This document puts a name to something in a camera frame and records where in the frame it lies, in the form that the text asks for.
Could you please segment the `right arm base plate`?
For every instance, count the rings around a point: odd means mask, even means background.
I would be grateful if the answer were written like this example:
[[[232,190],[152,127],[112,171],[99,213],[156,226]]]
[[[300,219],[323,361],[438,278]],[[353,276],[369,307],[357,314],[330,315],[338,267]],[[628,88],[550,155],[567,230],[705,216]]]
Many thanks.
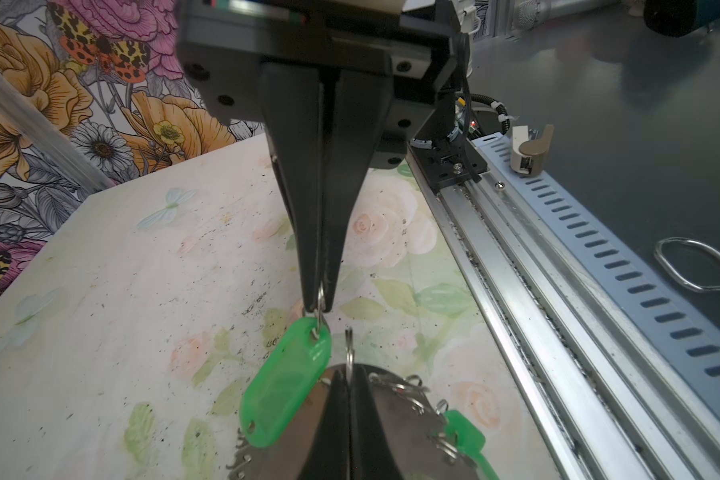
[[[409,145],[412,162],[435,193],[468,180],[479,182],[488,171],[486,161],[456,119],[453,90],[438,95],[434,112]]]

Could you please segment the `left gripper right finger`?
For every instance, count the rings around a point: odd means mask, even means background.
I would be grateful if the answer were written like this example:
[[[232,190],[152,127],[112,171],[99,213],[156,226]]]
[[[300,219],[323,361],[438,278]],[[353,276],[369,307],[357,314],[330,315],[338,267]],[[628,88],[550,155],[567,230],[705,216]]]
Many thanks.
[[[367,380],[352,381],[349,401],[349,478],[402,479]]]

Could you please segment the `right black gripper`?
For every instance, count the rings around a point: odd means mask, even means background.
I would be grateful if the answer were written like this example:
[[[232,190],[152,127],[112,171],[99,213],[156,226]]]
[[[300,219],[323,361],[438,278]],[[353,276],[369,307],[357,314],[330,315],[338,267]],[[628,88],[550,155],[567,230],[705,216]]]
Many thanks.
[[[176,19],[176,56],[210,114],[266,126],[304,308],[316,309],[321,283],[331,310],[370,164],[389,168],[405,156],[457,69],[453,3],[180,1]],[[317,70],[339,74],[328,92],[322,160]]]

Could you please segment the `aluminium front rail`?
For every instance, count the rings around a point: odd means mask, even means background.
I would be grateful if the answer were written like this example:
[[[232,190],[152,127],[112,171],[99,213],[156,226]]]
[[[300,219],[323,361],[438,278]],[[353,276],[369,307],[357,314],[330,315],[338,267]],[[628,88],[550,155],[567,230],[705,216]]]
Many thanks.
[[[548,175],[414,178],[564,479],[720,479],[720,330]]]

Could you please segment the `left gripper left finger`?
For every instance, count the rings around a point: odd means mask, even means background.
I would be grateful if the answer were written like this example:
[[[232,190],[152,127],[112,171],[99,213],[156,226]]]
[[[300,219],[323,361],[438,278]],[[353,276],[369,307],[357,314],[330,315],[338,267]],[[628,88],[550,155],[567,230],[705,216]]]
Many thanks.
[[[298,479],[345,480],[350,466],[350,407],[345,368],[330,377],[324,403],[307,459]]]

